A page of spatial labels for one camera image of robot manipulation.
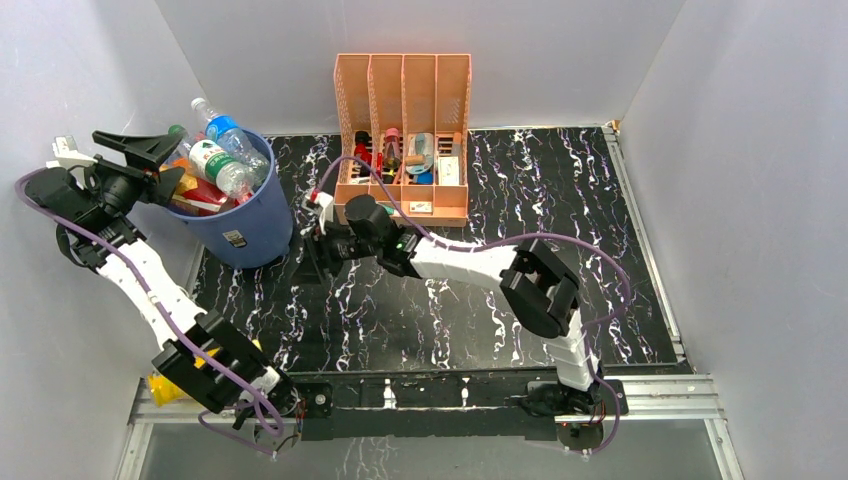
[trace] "blue bottle label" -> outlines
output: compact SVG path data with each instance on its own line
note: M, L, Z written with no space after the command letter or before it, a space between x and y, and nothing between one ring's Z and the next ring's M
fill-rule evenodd
M234 128L238 128L238 124L229 115L221 115L209 122L209 125L206 125L206 138L214 142L218 140L222 133Z

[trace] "white wall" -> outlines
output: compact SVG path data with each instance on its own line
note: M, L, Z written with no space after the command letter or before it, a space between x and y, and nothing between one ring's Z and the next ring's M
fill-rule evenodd
M202 90L153 0L10 2L0 45L0 478L111 478L153 335L120 290L61 256L54 225L12 185L51 158L54 136L116 158L92 130L165 132L192 120ZM137 210L182 281L195 242Z
M627 112L683 340L747 478L844 478L848 4L689 1Z
M472 54L473 127L621 118L683 0L157 0L210 100L338 132L338 53Z

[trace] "orange plastic organizer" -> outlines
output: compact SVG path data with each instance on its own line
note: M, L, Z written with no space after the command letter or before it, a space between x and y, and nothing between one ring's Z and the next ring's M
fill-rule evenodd
M463 227L468 222L468 180L466 141L468 110L471 103L471 56L463 54L341 54L334 72L336 103L342 131L342 150L353 155L354 135L364 130L371 134L374 159L383 151L386 130L397 128L401 149L419 133L432 133L436 139L433 185L416 185L405 174L388 185L404 212L428 226ZM439 156L450 156L454 142L459 149L459 183L439 185ZM354 184L353 162L339 170L336 184L336 218L344 221L344 205L357 195L367 193L378 202L389 204L374 179ZM412 212L411 205L432 212ZM400 223L404 220L395 213Z

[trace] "black marble table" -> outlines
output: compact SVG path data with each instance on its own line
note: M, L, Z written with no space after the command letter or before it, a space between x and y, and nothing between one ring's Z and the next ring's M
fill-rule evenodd
M272 137L292 206L341 150L338 136ZM475 131L468 142L468 226L435 228L464 241L523 232L577 236L612 255L633 284L626 319L596 328L609 364L674 363L675 353L636 231L600 128ZM293 208L297 228L309 217ZM612 269L598 256L554 246L583 281L584 319L621 300ZM540 340L522 329L499 293L446 280L404 279L373 259L354 261L332 287L292 285L302 258L234 270L208 253L194 289L283 369L292 372L491 369L550 365Z

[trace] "blue trash bin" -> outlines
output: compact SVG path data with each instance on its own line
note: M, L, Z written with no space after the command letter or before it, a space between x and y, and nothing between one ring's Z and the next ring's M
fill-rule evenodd
M168 210L223 263L234 268L261 267L289 253L292 217L271 145L261 135L245 130L253 147L271 162L271 174L242 205L218 215L193 217Z

